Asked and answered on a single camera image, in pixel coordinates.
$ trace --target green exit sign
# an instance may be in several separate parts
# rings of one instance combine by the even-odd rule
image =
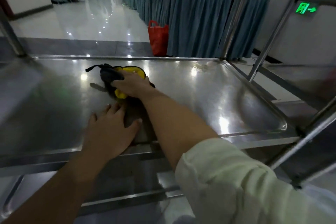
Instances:
[[[299,3],[298,8],[296,9],[296,14],[312,14],[316,13],[318,8],[317,4],[301,2]]]

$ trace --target white shirt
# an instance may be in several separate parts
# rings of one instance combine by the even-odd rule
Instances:
[[[336,223],[268,166],[220,138],[183,154],[175,178],[202,224]]]

